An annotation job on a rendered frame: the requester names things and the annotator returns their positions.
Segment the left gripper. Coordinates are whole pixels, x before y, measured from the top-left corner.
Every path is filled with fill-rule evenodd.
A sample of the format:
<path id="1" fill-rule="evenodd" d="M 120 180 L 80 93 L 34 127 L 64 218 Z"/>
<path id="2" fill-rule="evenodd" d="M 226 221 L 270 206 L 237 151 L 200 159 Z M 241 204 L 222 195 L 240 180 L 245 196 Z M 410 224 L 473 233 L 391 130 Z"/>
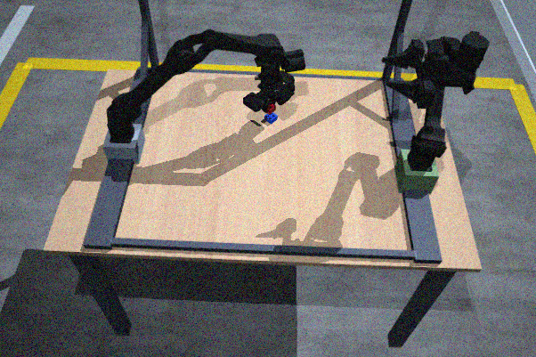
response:
<path id="1" fill-rule="evenodd" d="M 382 62 L 386 64 L 404 69 L 408 66 L 415 68 L 417 78 L 411 81 L 387 81 L 386 86 L 409 98 L 413 103 L 417 103 L 418 109 L 429 108 L 436 93 L 434 87 L 439 86 L 440 90 L 444 90 L 445 86 L 451 86 L 454 77 L 454 67 L 451 62 L 448 71 L 427 74 L 430 63 L 427 57 L 422 62 L 424 53 L 425 49 L 421 40 L 411 39 L 405 51 L 382 58 Z"/>

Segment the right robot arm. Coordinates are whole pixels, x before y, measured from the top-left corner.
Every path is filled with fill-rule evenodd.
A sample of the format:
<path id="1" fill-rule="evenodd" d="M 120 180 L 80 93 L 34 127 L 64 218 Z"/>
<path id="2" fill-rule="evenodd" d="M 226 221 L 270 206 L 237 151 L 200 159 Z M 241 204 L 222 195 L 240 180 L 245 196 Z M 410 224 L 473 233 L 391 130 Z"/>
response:
<path id="1" fill-rule="evenodd" d="M 193 46 L 199 44 L 202 45 L 194 53 Z M 212 29 L 176 41 L 169 49 L 165 60 L 155 70 L 131 92 L 122 93 L 113 99 L 106 109 L 110 142 L 131 143 L 134 137 L 134 126 L 131 122 L 142 114 L 140 109 L 142 104 L 173 76 L 184 74 L 194 68 L 214 50 L 254 54 L 257 56 L 256 66 L 261 67 L 261 75 L 267 79 L 278 77 L 280 66 L 285 73 L 305 70 L 302 49 L 285 52 L 282 48 L 274 34 L 250 37 Z M 294 91 L 293 83 L 282 84 L 279 79 L 277 85 L 269 85 L 266 95 L 272 96 L 279 105 L 283 105 L 294 95 Z"/>

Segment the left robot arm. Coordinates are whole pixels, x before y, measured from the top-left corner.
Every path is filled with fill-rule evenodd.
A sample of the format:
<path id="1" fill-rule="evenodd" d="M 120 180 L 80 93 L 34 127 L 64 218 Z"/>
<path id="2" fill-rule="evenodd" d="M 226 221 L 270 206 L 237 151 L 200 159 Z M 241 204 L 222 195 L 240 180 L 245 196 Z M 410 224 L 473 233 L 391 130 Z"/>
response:
<path id="1" fill-rule="evenodd" d="M 454 67 L 451 87 L 462 87 L 464 94 L 468 94 L 475 89 L 473 84 L 476 70 L 483 61 L 490 42 L 476 31 L 464 35 L 461 43 L 458 40 L 454 37 L 441 37 L 426 41 L 427 53 L 424 59 L 427 57 L 430 63 L 427 74 L 448 71 L 451 62 Z M 447 149 L 445 130 L 441 127 L 444 91 L 440 91 L 439 86 L 434 88 L 436 94 L 431 106 L 426 109 L 424 126 L 417 136 L 412 136 L 411 150 L 408 153 L 411 171 L 432 172 L 434 158 L 440 158 Z"/>

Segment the blue toy brick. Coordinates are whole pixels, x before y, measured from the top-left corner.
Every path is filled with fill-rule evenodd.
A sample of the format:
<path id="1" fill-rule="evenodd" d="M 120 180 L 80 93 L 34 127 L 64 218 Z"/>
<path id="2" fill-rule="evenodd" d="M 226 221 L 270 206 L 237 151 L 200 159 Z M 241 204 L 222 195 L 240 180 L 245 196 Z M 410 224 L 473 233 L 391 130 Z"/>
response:
<path id="1" fill-rule="evenodd" d="M 278 116 L 274 113 L 268 115 L 266 114 L 264 116 L 264 120 L 267 121 L 268 123 L 272 124 L 273 122 L 275 122 L 276 120 L 278 119 Z"/>

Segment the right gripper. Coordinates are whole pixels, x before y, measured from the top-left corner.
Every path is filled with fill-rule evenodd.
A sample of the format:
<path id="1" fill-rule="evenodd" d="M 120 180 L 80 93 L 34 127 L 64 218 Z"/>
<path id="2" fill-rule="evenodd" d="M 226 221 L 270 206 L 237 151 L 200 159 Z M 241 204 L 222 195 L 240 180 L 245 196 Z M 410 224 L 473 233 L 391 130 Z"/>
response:
<path id="1" fill-rule="evenodd" d="M 268 104 L 275 104 L 276 101 L 272 98 L 272 96 L 268 97 L 266 95 L 269 85 L 277 85 L 279 79 L 281 79 L 282 83 L 295 83 L 294 77 L 291 76 L 289 73 L 285 73 L 284 70 L 281 70 L 279 76 L 274 79 L 267 79 L 263 77 L 261 73 L 258 75 L 258 78 L 261 79 L 261 83 L 257 85 L 257 87 L 261 89 L 261 91 L 257 94 L 253 92 L 249 93 L 243 98 L 243 104 L 252 109 L 254 112 L 263 110 L 263 112 L 266 113 Z"/>

